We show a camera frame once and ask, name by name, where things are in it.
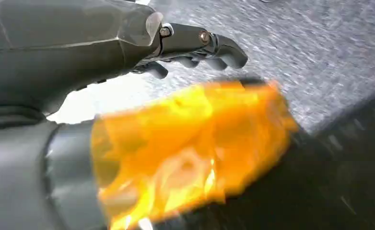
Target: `bolt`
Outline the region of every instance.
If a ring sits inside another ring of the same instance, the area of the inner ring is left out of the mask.
[[[161,37],[169,37],[171,35],[171,30],[168,27],[163,27],[159,29],[159,34]]]
[[[199,33],[199,39],[201,42],[205,45],[207,45],[210,42],[210,34],[207,31],[201,31]]]

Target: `gray floor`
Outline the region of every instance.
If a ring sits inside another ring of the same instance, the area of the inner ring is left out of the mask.
[[[99,113],[141,105],[195,82],[260,76],[277,80],[295,118],[314,130],[375,93],[375,0],[151,0],[150,5],[167,22],[200,25],[235,39],[250,61],[239,71],[170,64],[164,80],[132,75],[108,81],[89,92],[96,95]],[[108,100],[113,95],[122,100]]]

